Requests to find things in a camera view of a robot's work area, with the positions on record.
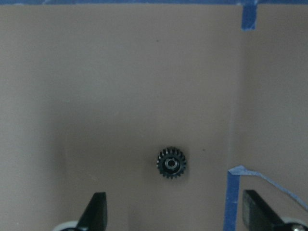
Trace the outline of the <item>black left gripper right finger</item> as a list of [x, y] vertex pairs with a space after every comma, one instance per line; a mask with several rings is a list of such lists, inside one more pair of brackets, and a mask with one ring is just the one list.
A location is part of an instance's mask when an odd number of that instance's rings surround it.
[[249, 231], [306, 231], [308, 226], [282, 219], [255, 190], [244, 190], [242, 219]]

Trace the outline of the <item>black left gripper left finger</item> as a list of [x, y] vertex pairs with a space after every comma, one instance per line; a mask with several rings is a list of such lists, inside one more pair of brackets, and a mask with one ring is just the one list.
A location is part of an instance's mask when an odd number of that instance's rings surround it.
[[54, 227], [55, 231], [105, 231], [107, 228], [107, 198], [105, 192], [92, 196], [77, 221], [67, 221]]

